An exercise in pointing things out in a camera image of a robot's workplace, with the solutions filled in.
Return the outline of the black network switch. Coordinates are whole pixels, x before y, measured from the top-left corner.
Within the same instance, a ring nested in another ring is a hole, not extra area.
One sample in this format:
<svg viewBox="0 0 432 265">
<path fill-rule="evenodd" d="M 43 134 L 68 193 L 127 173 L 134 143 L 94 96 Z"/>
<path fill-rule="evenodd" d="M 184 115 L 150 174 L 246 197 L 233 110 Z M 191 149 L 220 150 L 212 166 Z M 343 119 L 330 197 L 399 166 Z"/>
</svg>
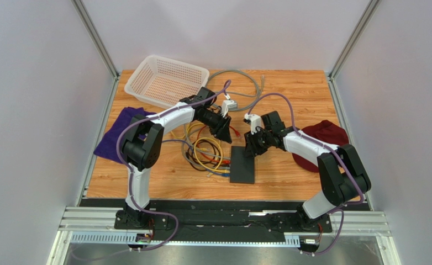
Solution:
<svg viewBox="0 0 432 265">
<path fill-rule="evenodd" d="M 255 158 L 245 154 L 245 147 L 232 146 L 230 151 L 230 183 L 255 183 Z"/>
</svg>

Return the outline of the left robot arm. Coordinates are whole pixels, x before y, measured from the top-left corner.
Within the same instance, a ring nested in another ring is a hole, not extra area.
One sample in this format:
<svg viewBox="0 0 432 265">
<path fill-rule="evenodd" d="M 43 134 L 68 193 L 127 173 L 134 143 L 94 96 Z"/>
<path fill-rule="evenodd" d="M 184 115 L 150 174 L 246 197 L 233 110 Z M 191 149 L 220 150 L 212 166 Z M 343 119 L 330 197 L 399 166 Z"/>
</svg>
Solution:
<svg viewBox="0 0 432 265">
<path fill-rule="evenodd" d="M 142 228 L 147 226 L 153 215 L 147 209 L 150 202 L 150 173 L 159 159 L 165 134 L 181 125 L 199 121 L 209 127 L 214 138 L 232 142 L 228 111 L 224 108 L 219 111 L 211 108 L 218 95 L 202 87 L 196 95 L 181 99 L 163 112 L 134 116 L 119 135 L 117 155 L 128 169 L 125 206 L 117 215 L 121 222 Z"/>
</svg>

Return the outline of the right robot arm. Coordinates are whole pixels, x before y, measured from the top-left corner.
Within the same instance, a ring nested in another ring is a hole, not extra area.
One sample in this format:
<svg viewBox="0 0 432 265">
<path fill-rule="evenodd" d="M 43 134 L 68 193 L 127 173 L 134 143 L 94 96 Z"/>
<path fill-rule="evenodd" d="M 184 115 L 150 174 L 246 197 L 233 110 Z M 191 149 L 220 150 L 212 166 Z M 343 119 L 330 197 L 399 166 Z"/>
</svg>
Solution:
<svg viewBox="0 0 432 265">
<path fill-rule="evenodd" d="M 245 152 L 255 157 L 270 147 L 298 155 L 319 170 L 321 190 L 297 206 L 294 222 L 301 230 L 309 231 L 321 218 L 362 198 L 371 189 L 371 181 L 354 146 L 342 146 L 317 140 L 293 126 L 287 127 L 277 111 L 259 116 L 246 113 L 250 125 L 245 133 Z"/>
</svg>

